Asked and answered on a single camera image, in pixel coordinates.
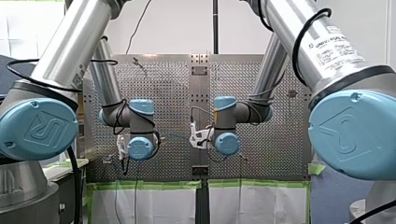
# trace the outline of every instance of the pegboard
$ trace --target pegboard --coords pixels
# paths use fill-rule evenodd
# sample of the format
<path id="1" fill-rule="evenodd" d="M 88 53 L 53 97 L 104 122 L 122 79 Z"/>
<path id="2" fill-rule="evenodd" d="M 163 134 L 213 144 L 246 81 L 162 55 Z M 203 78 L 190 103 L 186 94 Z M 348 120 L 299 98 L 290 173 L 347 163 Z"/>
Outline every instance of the pegboard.
<path id="1" fill-rule="evenodd" d="M 124 98 L 149 98 L 154 101 L 154 121 L 157 130 L 165 137 L 157 156 L 138 165 L 130 161 L 129 174 L 123 176 L 118 161 L 117 137 L 112 128 L 99 122 L 101 109 L 92 77 L 84 77 L 84 110 L 86 156 L 90 159 L 89 182 L 139 179 L 155 181 L 191 180 L 194 164 L 209 163 L 209 178 L 263 178 L 299 180 L 306 176 L 310 147 L 306 143 L 305 120 L 308 95 L 293 76 L 290 67 L 282 84 L 276 90 L 274 117 L 258 127 L 238 124 L 242 155 L 215 163 L 201 160 L 205 151 L 189 143 L 191 106 L 207 109 L 218 95 L 234 95 L 247 99 L 259 72 L 262 55 L 208 55 L 202 66 L 207 74 L 192 76 L 198 61 L 192 55 L 117 55 L 115 67 Z M 295 98 L 288 92 L 296 91 Z M 209 123 L 201 120 L 200 126 Z M 216 159 L 221 156 L 210 151 Z"/>
<path id="2" fill-rule="evenodd" d="M 89 74 L 84 78 L 86 151 L 90 165 L 90 182 L 135 179 L 172 181 L 191 179 L 189 76 L 190 55 L 149 57 L 116 56 L 115 67 L 122 96 L 128 100 L 149 98 L 154 101 L 156 130 L 165 137 L 158 154 L 139 165 L 130 161 L 129 172 L 123 176 L 118 161 L 117 136 L 99 122 L 101 109 L 97 90 Z"/>

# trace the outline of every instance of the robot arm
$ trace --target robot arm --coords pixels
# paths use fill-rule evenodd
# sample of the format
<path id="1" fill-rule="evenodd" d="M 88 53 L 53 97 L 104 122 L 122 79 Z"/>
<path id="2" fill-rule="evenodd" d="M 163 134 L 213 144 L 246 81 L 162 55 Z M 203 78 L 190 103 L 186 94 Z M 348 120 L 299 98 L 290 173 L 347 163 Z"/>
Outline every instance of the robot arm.
<path id="1" fill-rule="evenodd" d="M 396 178 L 395 72 L 366 62 L 313 0 L 257 7 L 313 92 L 308 132 L 319 156 L 355 178 Z"/>
<path id="2" fill-rule="evenodd" d="M 93 54 L 93 59 L 102 61 L 110 58 L 110 48 L 106 37 L 103 37 Z M 150 158 L 161 143 L 159 134 L 154 131 L 153 102 L 148 99 L 134 99 L 127 103 L 122 99 L 116 73 L 111 64 L 92 62 L 91 68 L 92 79 L 102 104 L 99 120 L 110 127 L 130 129 L 130 140 L 125 144 L 125 152 L 130 158 L 137 161 Z"/>
<path id="3" fill-rule="evenodd" d="M 283 77 L 287 59 L 279 39 L 272 35 L 248 100 L 238 102 L 233 96 L 216 97 L 212 141 L 221 154 L 230 156 L 239 150 L 239 138 L 235 133 L 237 123 L 262 123 L 271 119 L 274 90 Z"/>
<path id="4" fill-rule="evenodd" d="M 15 82 L 0 106 L 1 155 L 15 161 L 40 161 L 62 153 L 72 144 L 78 133 L 75 92 L 82 89 L 82 77 L 92 55 L 99 57 L 104 53 L 102 45 L 96 47 L 107 23 L 119 16 L 124 3 L 80 0 L 72 4 L 31 75 L 35 82 Z M 111 70 L 98 80 L 114 78 L 108 74 L 111 75 Z M 102 101 L 104 105 L 120 98 L 117 87 L 99 90 L 105 91 L 103 97 L 108 97 Z M 131 109 L 124 111 L 129 115 L 125 112 L 118 126 L 129 127 L 131 120 L 136 119 L 137 127 L 142 129 L 134 134 L 152 131 L 152 102 L 132 101 L 128 107 Z M 103 114 L 105 121 L 114 120 L 114 113 Z M 152 141 L 142 140 L 144 146 Z"/>

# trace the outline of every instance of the white wall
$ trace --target white wall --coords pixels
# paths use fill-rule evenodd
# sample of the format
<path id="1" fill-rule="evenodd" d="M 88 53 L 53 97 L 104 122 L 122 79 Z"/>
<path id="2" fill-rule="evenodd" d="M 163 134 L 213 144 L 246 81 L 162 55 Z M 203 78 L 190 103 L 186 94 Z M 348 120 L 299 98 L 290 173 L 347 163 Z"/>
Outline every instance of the white wall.
<path id="1" fill-rule="evenodd" d="M 0 1 L 0 54 L 40 57 L 63 17 L 62 2 Z"/>
<path id="2" fill-rule="evenodd" d="M 147 1 L 128 2 L 120 17 L 107 26 L 113 53 L 125 53 Z M 219 53 L 263 54 L 270 35 L 247 3 L 219 0 Z M 213 52 L 212 0 L 153 0 L 130 50 L 136 54 L 208 52 Z"/>

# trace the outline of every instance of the cable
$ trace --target cable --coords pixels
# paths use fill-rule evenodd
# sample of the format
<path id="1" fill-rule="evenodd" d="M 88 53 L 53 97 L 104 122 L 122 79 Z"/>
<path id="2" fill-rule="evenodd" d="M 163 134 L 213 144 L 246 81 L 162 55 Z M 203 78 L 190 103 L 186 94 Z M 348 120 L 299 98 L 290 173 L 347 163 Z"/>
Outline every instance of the cable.
<path id="1" fill-rule="evenodd" d="M 74 155 L 73 148 L 70 146 L 67 148 L 67 154 L 69 155 L 70 162 L 72 164 L 72 170 L 74 175 L 75 181 L 75 216 L 74 216 L 74 223 L 79 223 L 79 215 L 81 212 L 81 177 L 79 175 L 79 169 L 77 164 L 77 159 Z"/>
<path id="2" fill-rule="evenodd" d="M 211 155 L 210 155 L 210 153 L 209 153 L 209 148 L 207 147 L 207 145 L 209 145 L 208 143 L 209 142 L 211 142 L 210 141 L 210 138 L 209 138 L 209 136 L 210 136 L 210 132 L 212 131 L 212 128 L 210 127 L 209 128 L 209 133 L 207 133 L 207 138 L 206 138 L 206 154 L 207 154 L 207 157 L 211 160 L 211 161 L 213 161 L 213 162 L 215 162 L 215 163 L 221 163 L 221 162 L 224 162 L 224 161 L 226 161 L 227 159 L 228 159 L 228 157 L 227 156 L 225 156 L 225 157 L 223 157 L 221 160 L 219 160 L 219 161 L 217 161 L 217 160 L 215 160 Z"/>
<path id="3" fill-rule="evenodd" d="M 364 214 L 364 215 L 362 215 L 362 216 L 360 216 L 360 217 L 357 217 L 357 218 L 356 218 L 355 220 L 353 220 L 350 224 L 361 224 L 361 222 L 362 222 L 364 219 L 367 219 L 367 218 L 369 218 L 369 217 L 372 217 L 372 216 L 374 216 L 374 215 L 376 215 L 376 214 L 378 214 L 378 213 L 380 213 L 380 212 L 383 212 L 383 211 L 385 211 L 385 210 L 387 210 L 387 209 L 390 209 L 390 208 L 392 208 L 392 207 L 394 207 L 394 206 L 396 206 L 396 200 L 394 200 L 394 201 L 392 201 L 392 202 L 390 202 L 390 203 L 386 203 L 386 204 L 384 204 L 384 205 L 381 205 L 381 206 L 379 206 L 379 207 L 377 207 L 377 208 L 371 210 L 370 212 L 368 212 L 368 213 L 366 213 L 366 214 Z"/>
<path id="4" fill-rule="evenodd" d="M 140 174 L 140 164 L 141 162 L 139 161 L 137 163 L 137 169 L 136 169 L 136 180 L 134 183 L 134 224 L 137 224 L 137 183 L 139 181 L 139 174 Z"/>
<path id="5" fill-rule="evenodd" d="M 117 126 L 118 126 L 118 125 L 121 126 L 121 124 L 120 124 L 120 117 L 122 116 L 122 112 L 123 112 L 123 110 L 125 109 L 125 107 L 128 105 L 127 102 L 126 102 L 126 99 L 122 99 L 122 101 L 123 101 L 123 106 L 120 107 L 119 110 L 117 111 L 117 114 L 116 114 L 116 121 L 114 122 L 114 125 L 113 125 L 113 134 L 114 134 L 114 135 L 119 135 L 120 133 L 122 133 L 122 132 L 125 130 L 125 128 L 122 127 L 121 130 L 119 130 L 118 132 L 116 132 Z"/>
<path id="6" fill-rule="evenodd" d="M 131 35 L 131 37 L 129 38 L 129 44 L 128 44 L 128 48 L 127 48 L 125 54 L 128 54 L 129 49 L 131 48 L 132 39 L 134 38 L 134 36 L 135 36 L 136 33 L 137 33 L 137 30 L 139 29 L 140 22 L 143 20 L 143 17 L 145 16 L 146 11 L 147 11 L 147 9 L 148 9 L 149 4 L 151 3 L 151 1 L 152 1 L 152 0 L 148 0 L 148 2 L 146 3 L 145 9 L 143 10 L 142 15 L 140 16 L 139 21 L 137 22 L 136 28 L 134 28 L 134 33 L 133 33 L 133 34 Z"/>
<path id="7" fill-rule="evenodd" d="M 127 163 L 126 163 L 126 168 L 124 169 L 124 160 L 121 160 L 121 170 L 122 170 L 122 175 L 123 176 L 127 176 L 128 175 L 128 169 L 129 169 L 129 158 L 128 158 L 128 161 L 127 161 Z M 115 200 L 114 200 L 114 210 L 116 210 L 116 217 L 117 217 L 117 220 L 119 221 L 119 223 L 120 224 L 122 224 L 122 222 L 121 222 L 121 220 L 120 220 L 120 216 L 119 216 L 119 211 L 118 211 L 118 209 L 117 209 L 117 198 L 118 198 L 118 185 L 119 185 L 119 182 L 120 182 L 120 180 L 118 180 L 117 182 L 116 182 L 116 196 L 115 196 Z"/>
<path id="8" fill-rule="evenodd" d="M 314 23 L 314 21 L 316 21 L 317 19 L 321 18 L 322 16 L 330 17 L 331 15 L 332 15 L 332 10 L 329 9 L 329 8 L 323 8 L 323 9 L 319 10 L 311 18 L 309 18 L 309 20 L 306 21 L 306 23 L 303 26 L 303 29 L 301 29 L 300 33 L 297 35 L 297 38 L 295 40 L 294 47 L 293 47 L 293 52 L 291 54 L 293 71 L 294 71 L 294 75 L 305 86 L 306 86 L 306 83 L 305 83 L 303 77 L 301 76 L 300 66 L 298 64 L 298 53 L 299 53 L 299 50 L 300 50 L 301 42 L 303 41 L 305 33 L 309 30 L 309 28 Z"/>
<path id="9" fill-rule="evenodd" d="M 152 125 L 153 128 L 155 128 L 155 123 L 154 121 L 152 121 L 151 119 L 146 118 L 145 116 L 141 115 L 140 113 L 137 113 L 134 110 L 131 110 L 132 112 L 134 112 L 139 118 L 144 119 L 145 121 L 147 121 L 148 123 L 150 123 Z"/>
<path id="10" fill-rule="evenodd" d="M 202 109 L 201 107 L 195 106 L 195 105 L 191 107 L 191 115 L 192 115 L 192 112 L 194 111 L 194 109 L 200 110 L 200 111 L 206 113 L 207 115 L 209 115 L 210 117 L 213 116 L 212 113 L 210 113 L 209 111 Z"/>
<path id="11" fill-rule="evenodd" d="M 274 84 L 273 87 L 271 87 L 271 89 L 267 90 L 267 91 L 262 91 L 260 93 L 257 94 L 250 94 L 248 97 L 261 97 L 264 94 L 273 91 L 277 86 L 279 86 L 279 84 L 282 82 L 283 78 L 285 77 L 285 72 L 282 74 L 282 76 L 279 78 L 279 80 Z"/>
<path id="12" fill-rule="evenodd" d="M 157 155 L 157 153 L 158 153 L 158 151 L 160 150 L 160 147 L 161 147 L 161 136 L 160 136 L 160 133 L 154 130 L 154 134 L 155 134 L 155 136 L 157 137 L 157 141 L 158 141 L 158 142 L 157 142 L 157 148 L 156 148 L 155 151 L 151 154 L 151 156 L 149 156 L 149 157 L 146 159 L 146 161 L 148 161 L 148 160 L 154 158 L 154 157 Z"/>
<path id="13" fill-rule="evenodd" d="M 238 101 L 238 103 L 246 105 L 249 109 L 252 109 L 256 113 L 256 115 L 259 117 L 259 121 L 262 122 L 262 114 L 259 112 L 258 109 L 256 109 L 256 107 L 254 107 L 253 105 L 250 105 L 246 102 L 243 102 L 243 101 Z M 260 125 L 260 122 L 259 123 L 250 123 L 250 124 L 253 126 L 258 126 L 258 125 Z"/>
<path id="14" fill-rule="evenodd" d="M 82 92 L 82 90 L 59 87 L 59 86 L 51 85 L 51 84 L 46 83 L 46 82 L 35 80 L 34 78 L 28 77 L 25 74 L 22 74 L 21 72 L 17 71 L 15 68 L 12 67 L 12 65 L 19 64 L 19 63 L 38 63 L 38 62 L 39 62 L 39 59 L 13 60 L 13 61 L 7 63 L 6 68 L 7 68 L 7 70 L 9 72 L 13 73 L 17 77 L 20 77 L 22 79 L 26 79 L 26 80 L 28 80 L 28 81 L 36 84 L 36 85 L 40 85 L 42 87 L 53 88 L 53 89 L 59 90 L 59 91 Z M 112 63 L 111 65 L 118 64 L 118 62 L 115 61 L 115 60 L 91 60 L 91 62 L 94 62 L 94 63 Z"/>
<path id="15" fill-rule="evenodd" d="M 262 21 L 262 25 L 264 25 L 264 27 L 269 31 L 273 32 L 273 28 L 264 20 L 264 15 L 262 15 L 262 0 L 257 0 L 257 3 L 259 4 L 259 17 Z"/>
<path id="16" fill-rule="evenodd" d="M 92 59 L 91 63 L 111 63 L 110 65 L 117 65 L 119 62 L 116 60 L 111 60 L 111 59 L 106 59 L 106 60 L 97 60 L 97 59 Z"/>
<path id="17" fill-rule="evenodd" d="M 119 211 L 117 209 L 117 198 L 118 198 L 118 192 L 119 192 L 119 189 L 118 189 L 119 182 L 120 182 L 119 180 L 116 182 L 116 196 L 115 196 L 116 199 L 114 200 L 114 210 L 116 210 L 117 220 L 119 221 L 120 224 L 122 224 L 120 216 L 119 216 Z"/>

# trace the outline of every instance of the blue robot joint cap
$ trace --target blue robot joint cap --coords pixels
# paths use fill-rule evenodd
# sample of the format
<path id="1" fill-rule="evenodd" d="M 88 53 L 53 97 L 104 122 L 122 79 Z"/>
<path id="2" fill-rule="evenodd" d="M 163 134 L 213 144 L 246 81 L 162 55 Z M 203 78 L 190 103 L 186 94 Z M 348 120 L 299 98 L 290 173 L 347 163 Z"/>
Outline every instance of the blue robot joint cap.
<path id="1" fill-rule="evenodd" d="M 214 106 L 218 111 L 228 109 L 234 105 L 236 105 L 236 97 L 234 96 L 218 96 L 215 98 Z"/>
<path id="2" fill-rule="evenodd" d="M 154 115 L 154 103 L 148 99 L 134 99 L 129 102 L 129 108 L 142 115 Z"/>

